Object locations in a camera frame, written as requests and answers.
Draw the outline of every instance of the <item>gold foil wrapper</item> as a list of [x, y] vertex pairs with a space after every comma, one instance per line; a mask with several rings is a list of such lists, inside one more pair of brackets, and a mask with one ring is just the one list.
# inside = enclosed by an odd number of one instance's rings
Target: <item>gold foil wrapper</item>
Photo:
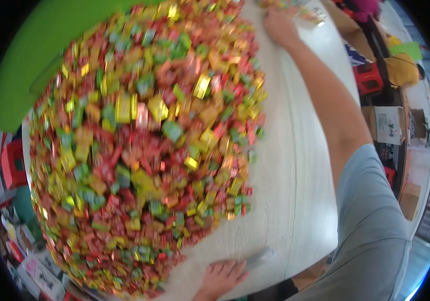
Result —
[[130, 97], [131, 103], [131, 119], [136, 120], [138, 116], [138, 95], [134, 94]]
[[148, 110], [157, 122], [165, 120], [168, 117], [168, 107], [159, 94], [148, 101]]
[[130, 123], [131, 121], [131, 102], [128, 96], [118, 95], [116, 99], [116, 122]]
[[198, 168], [198, 162], [194, 158], [191, 158], [191, 157], [187, 157], [185, 159], [185, 165], [189, 169], [191, 169], [192, 171], [196, 171]]
[[201, 74], [193, 89], [193, 96], [203, 99], [210, 84], [210, 77], [207, 74]]

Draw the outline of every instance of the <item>wrapped candy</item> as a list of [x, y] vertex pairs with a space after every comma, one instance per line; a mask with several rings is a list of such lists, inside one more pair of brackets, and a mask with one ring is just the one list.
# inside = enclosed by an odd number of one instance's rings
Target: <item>wrapped candy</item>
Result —
[[185, 246], [250, 211], [265, 74], [243, 2], [136, 5], [65, 51], [30, 124], [33, 206], [80, 285], [155, 298]]

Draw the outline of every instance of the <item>hand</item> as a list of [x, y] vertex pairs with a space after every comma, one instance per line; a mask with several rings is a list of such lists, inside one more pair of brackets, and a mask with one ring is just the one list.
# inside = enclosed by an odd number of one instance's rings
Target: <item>hand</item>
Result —
[[263, 23], [272, 40], [285, 49], [290, 43], [300, 40], [292, 15], [287, 10], [267, 8]]
[[201, 287], [192, 301], [215, 301], [247, 279], [243, 273], [247, 261], [238, 264], [234, 260], [215, 262], [207, 267]]

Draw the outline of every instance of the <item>wooden table surface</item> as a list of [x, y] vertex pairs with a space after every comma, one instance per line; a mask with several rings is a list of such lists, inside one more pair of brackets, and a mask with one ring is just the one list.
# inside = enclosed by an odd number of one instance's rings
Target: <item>wooden table surface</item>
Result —
[[[318, 0], [307, 6], [324, 10]], [[267, 36], [263, 10], [253, 0], [247, 1], [242, 16], [256, 28], [258, 58], [266, 72], [269, 93], [265, 103], [267, 136], [257, 143], [258, 161], [250, 168], [252, 212], [224, 221], [199, 244], [184, 249], [187, 261], [172, 270], [165, 286], [167, 292], [158, 300], [191, 299], [206, 266], [217, 260], [243, 259], [266, 246], [278, 252], [275, 260], [253, 270], [243, 284], [223, 298], [229, 299], [296, 275], [337, 246], [337, 208], [326, 139], [303, 78], [288, 54]], [[319, 27], [306, 21], [295, 22], [300, 37], [358, 102], [350, 62], [330, 17]], [[25, 166], [29, 166], [26, 120], [23, 143]]]

